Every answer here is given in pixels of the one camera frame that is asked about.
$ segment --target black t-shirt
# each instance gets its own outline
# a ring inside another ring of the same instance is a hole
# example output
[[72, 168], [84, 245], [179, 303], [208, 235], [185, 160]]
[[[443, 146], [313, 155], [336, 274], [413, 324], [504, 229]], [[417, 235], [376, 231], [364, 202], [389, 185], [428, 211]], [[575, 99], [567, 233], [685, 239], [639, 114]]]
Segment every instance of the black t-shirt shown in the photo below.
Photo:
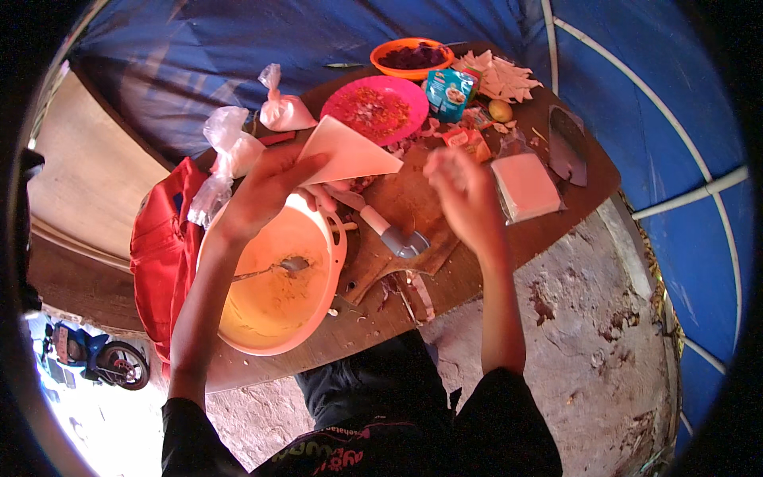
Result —
[[[163, 477], [247, 475], [193, 401], [162, 408]], [[521, 376], [489, 372], [448, 426], [372, 416], [306, 433], [250, 475], [561, 475], [546, 422]]]

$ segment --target purple food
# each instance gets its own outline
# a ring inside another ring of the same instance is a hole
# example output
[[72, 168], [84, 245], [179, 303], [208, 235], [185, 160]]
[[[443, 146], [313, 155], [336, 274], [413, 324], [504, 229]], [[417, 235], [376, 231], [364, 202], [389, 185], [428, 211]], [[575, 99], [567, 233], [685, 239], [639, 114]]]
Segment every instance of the purple food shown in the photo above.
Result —
[[379, 58], [379, 64], [394, 69], [424, 69], [443, 64], [443, 46], [431, 47], [424, 42], [418, 47], [404, 47]]

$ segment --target white tent pole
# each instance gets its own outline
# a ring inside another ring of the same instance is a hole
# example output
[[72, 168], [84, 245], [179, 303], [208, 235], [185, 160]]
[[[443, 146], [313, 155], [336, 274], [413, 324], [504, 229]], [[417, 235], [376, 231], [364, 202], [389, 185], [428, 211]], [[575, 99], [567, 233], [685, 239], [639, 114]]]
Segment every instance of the white tent pole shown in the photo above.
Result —
[[683, 411], [681, 411], [681, 422], [684, 423], [684, 426], [686, 426], [686, 430], [689, 433], [689, 436], [694, 435], [694, 428], [689, 424], [689, 420], [686, 418], [686, 414], [684, 414]]
[[540, 0], [543, 6], [543, 19], [546, 21], [546, 36], [549, 38], [549, 58], [551, 60], [551, 91], [559, 96], [559, 56], [556, 53], [556, 30], [551, 0]]
[[747, 166], [742, 166], [733, 172], [729, 172], [724, 177], [720, 179], [716, 179], [701, 187], [698, 187], [693, 191], [689, 191], [683, 195], [679, 195], [678, 197], [672, 198], [669, 201], [664, 201], [657, 205], [653, 205], [651, 207], [647, 207], [640, 211], [634, 212], [633, 214], [631, 214], [631, 217], [633, 218], [634, 221], [637, 221], [644, 217], [649, 217], [651, 215], [660, 214], [665, 211], [673, 210], [674, 208], [679, 208], [682, 205], [696, 202], [700, 200], [701, 198], [706, 198], [709, 195], [716, 194], [718, 192], [726, 190], [729, 187], [732, 187], [733, 185], [739, 184], [741, 181], [747, 179], [748, 177], [749, 177], [749, 173], [747, 170]]
[[[689, 153], [694, 158], [694, 162], [697, 163], [697, 167], [700, 168], [702, 176], [705, 178], [705, 182], [712, 182], [713, 177], [710, 175], [710, 170], [707, 168], [707, 164], [702, 159], [700, 151], [694, 145], [694, 142], [689, 137], [681, 123], [668, 108], [668, 106], [657, 96], [657, 94], [649, 88], [643, 79], [639, 78], [632, 69], [626, 66], [625, 63], [620, 61], [616, 56], [610, 53], [609, 50], [598, 44], [593, 38], [589, 37], [582, 31], [573, 27], [566, 21], [554, 18], [554, 24], [560, 27], [562, 30], [568, 32], [573, 37], [577, 38], [592, 50], [599, 53], [607, 61], [612, 63], [617, 69], [623, 72], [625, 76], [633, 81], [633, 83], [641, 89], [641, 91], [652, 100], [657, 109], [665, 116], [665, 119], [673, 126], [675, 131], [681, 140], [684, 141], [686, 148], [689, 149]], [[713, 194], [713, 200], [718, 208], [718, 215], [720, 215], [721, 223], [723, 224], [723, 231], [726, 233], [726, 242], [729, 244], [729, 255], [731, 256], [731, 267], [734, 271], [734, 286], [736, 287], [736, 328], [734, 330], [734, 349], [736, 349], [736, 342], [739, 339], [739, 329], [742, 326], [742, 273], [739, 271], [739, 255], [736, 251], [736, 242], [734, 241], [734, 233], [731, 229], [731, 223], [729, 222], [729, 215], [726, 213], [726, 206], [723, 205], [723, 199], [720, 194]]]
[[686, 346], [689, 346], [692, 350], [694, 350], [698, 355], [702, 356], [705, 361], [710, 363], [710, 365], [717, 369], [719, 373], [722, 375], [726, 375], [726, 365], [720, 362], [720, 359], [716, 358], [712, 354], [710, 354], [707, 350], [705, 350], [700, 345], [696, 344], [694, 341], [692, 341], [690, 338], [687, 338], [686, 336], [681, 336], [681, 341], [684, 342]]

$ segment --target plastic bag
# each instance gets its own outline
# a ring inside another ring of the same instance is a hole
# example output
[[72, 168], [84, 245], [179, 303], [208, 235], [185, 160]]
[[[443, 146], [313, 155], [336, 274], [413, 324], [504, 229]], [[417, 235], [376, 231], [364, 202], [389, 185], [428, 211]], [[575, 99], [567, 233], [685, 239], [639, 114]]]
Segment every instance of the plastic bag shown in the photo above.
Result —
[[[522, 164], [514, 164], [520, 168], [512, 170], [511, 166], [508, 166], [511, 162]], [[528, 167], [530, 163], [537, 165], [534, 175], [519, 176], [520, 170], [533, 169]], [[526, 138], [518, 127], [513, 129], [512, 134], [501, 138], [501, 149], [497, 159], [491, 163], [491, 171], [496, 180], [506, 225], [567, 208], [547, 165], [527, 146]]]
[[265, 146], [241, 130], [249, 110], [224, 106], [214, 110], [204, 122], [204, 137], [217, 151], [212, 175], [204, 181], [191, 201], [188, 219], [206, 230], [214, 216], [231, 197], [233, 179], [252, 168]]
[[259, 122], [271, 131], [296, 131], [318, 124], [302, 100], [293, 95], [281, 95], [281, 65], [270, 63], [257, 78], [268, 91], [268, 101], [262, 105]]

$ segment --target motorcycle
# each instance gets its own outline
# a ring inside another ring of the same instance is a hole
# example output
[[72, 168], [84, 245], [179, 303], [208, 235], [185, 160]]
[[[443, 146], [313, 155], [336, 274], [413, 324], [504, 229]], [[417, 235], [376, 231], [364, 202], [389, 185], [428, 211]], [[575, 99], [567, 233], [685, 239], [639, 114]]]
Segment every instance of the motorcycle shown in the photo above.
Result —
[[90, 381], [117, 385], [129, 391], [148, 384], [149, 367], [140, 351], [124, 341], [107, 343], [109, 335], [90, 335], [63, 323], [45, 325], [42, 360], [55, 348], [58, 362]]

